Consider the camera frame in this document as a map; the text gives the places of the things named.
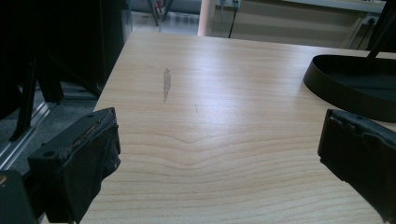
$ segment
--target black cable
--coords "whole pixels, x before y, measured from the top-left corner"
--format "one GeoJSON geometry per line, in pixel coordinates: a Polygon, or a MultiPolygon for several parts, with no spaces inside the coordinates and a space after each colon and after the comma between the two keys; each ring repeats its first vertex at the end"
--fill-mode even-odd
{"type": "Polygon", "coordinates": [[[370,28],[374,25],[375,19],[371,18],[370,20],[368,20],[368,22],[369,22],[369,26],[367,27],[366,32],[364,33],[364,36],[361,38],[361,42],[359,43],[357,49],[359,49],[361,47],[361,43],[363,43],[363,40],[367,36],[367,33],[369,33],[370,28]]]}
{"type": "MultiPolygon", "coordinates": [[[[235,22],[236,12],[238,12],[238,1],[233,1],[233,23],[235,22]]],[[[231,33],[233,32],[233,24],[231,24],[230,33],[228,34],[228,38],[231,37],[231,33]]]]}

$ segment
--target black plastic part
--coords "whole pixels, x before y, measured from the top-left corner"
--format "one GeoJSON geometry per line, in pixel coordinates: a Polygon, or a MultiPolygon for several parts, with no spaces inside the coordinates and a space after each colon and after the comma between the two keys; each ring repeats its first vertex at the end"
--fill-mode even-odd
{"type": "Polygon", "coordinates": [[[361,116],[328,110],[320,161],[384,219],[396,223],[396,133],[361,116]]]}
{"type": "Polygon", "coordinates": [[[305,85],[332,105],[369,119],[396,122],[396,60],[319,55],[304,76],[305,85]]]}
{"type": "Polygon", "coordinates": [[[0,199],[0,223],[37,223],[18,172],[0,171],[0,199]]]}
{"type": "Polygon", "coordinates": [[[104,178],[120,165],[114,108],[88,114],[29,156],[50,222],[79,223],[104,178]]]}

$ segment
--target light wood tabletop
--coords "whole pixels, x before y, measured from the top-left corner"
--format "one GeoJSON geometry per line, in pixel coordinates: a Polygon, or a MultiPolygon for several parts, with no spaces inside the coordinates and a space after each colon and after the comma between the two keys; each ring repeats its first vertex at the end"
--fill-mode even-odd
{"type": "Polygon", "coordinates": [[[367,55],[132,34],[95,108],[116,108],[121,166],[82,223],[383,223],[319,162],[335,107],[303,77],[324,53],[367,55]]]}

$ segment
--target floor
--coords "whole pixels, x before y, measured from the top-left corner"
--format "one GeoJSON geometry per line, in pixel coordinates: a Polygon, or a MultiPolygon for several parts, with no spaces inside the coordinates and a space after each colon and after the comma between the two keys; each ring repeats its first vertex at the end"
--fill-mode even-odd
{"type": "MultiPolygon", "coordinates": [[[[133,13],[133,32],[159,32],[167,34],[197,35],[198,15],[169,12],[165,21],[156,26],[152,15],[133,13]]],[[[27,157],[42,144],[62,132],[83,115],[93,111],[96,100],[79,85],[62,83],[64,99],[60,104],[47,104],[37,86],[35,92],[32,128],[20,139],[9,142],[18,120],[15,111],[0,120],[0,169],[17,170],[21,174],[29,170],[27,157]]]]}

